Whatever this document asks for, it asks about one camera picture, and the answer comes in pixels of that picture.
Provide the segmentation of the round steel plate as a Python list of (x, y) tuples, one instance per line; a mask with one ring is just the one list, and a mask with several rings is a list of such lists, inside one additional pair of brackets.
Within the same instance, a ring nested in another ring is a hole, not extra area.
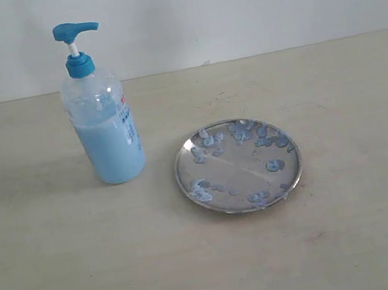
[(257, 212), (285, 200), (303, 169), (290, 135), (248, 118), (199, 128), (174, 166), (178, 187), (193, 203), (225, 214)]

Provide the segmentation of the blue pump dispenser bottle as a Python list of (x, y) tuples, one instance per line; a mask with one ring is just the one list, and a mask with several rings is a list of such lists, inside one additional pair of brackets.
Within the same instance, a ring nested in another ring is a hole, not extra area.
[(60, 89), (60, 97), (99, 179), (119, 184), (137, 176), (146, 160), (121, 82), (76, 46), (78, 34), (98, 27), (99, 23), (92, 21), (53, 28), (54, 39), (69, 49), (65, 62), (69, 78)]

